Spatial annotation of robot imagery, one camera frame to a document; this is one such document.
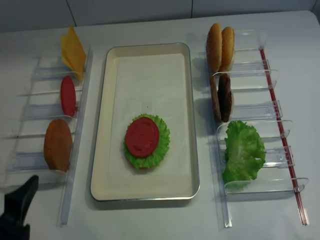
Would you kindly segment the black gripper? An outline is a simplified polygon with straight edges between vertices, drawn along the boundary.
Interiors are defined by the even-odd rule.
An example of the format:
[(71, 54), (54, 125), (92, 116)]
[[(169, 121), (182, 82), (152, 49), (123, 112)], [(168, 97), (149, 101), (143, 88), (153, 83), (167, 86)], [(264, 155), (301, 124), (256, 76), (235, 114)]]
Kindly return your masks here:
[(25, 220), (39, 188), (39, 177), (33, 175), (22, 186), (4, 197), (4, 215), (0, 217), (0, 240), (29, 240), (30, 225), (10, 220)]

